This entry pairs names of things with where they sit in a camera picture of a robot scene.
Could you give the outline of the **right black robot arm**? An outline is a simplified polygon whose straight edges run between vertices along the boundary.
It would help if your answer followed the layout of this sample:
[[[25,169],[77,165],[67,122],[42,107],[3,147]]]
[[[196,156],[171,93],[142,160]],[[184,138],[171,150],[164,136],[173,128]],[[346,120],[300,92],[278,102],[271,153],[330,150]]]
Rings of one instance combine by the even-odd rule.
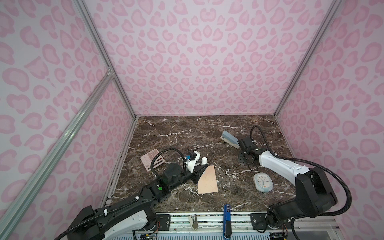
[[[274,171],[296,188],[295,198],[268,207],[266,224],[270,228],[279,228],[291,218],[315,218],[337,204],[337,197],[324,170],[280,159],[269,150],[257,147],[250,137],[239,140],[238,144],[240,159]]]

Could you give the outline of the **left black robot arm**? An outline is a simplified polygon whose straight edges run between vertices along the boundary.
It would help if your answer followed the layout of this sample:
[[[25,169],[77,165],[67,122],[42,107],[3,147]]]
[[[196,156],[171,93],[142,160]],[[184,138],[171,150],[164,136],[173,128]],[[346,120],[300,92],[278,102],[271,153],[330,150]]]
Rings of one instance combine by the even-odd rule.
[[[172,191],[184,183],[192,181],[197,184],[207,168],[208,165],[200,165],[189,171],[172,163],[160,177],[133,196],[95,210],[92,206],[83,208],[57,239],[111,240],[132,231],[152,231],[157,224],[154,207],[168,199]]]

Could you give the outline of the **pink envelope with cream flap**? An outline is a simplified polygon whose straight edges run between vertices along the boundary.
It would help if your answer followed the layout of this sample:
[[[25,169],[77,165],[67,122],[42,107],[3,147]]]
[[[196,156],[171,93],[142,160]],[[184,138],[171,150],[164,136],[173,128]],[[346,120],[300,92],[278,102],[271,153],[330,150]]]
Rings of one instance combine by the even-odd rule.
[[[208,166],[204,171],[198,182],[198,193],[217,193],[218,185],[216,179],[216,172],[214,166]]]

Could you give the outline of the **white glue stick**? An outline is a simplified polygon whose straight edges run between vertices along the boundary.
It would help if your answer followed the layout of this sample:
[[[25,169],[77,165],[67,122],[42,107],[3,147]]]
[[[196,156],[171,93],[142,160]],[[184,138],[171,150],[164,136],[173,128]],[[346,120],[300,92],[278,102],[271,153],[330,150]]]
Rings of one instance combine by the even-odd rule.
[[[203,157],[201,164],[202,165],[207,165],[208,164],[208,159],[206,157]]]

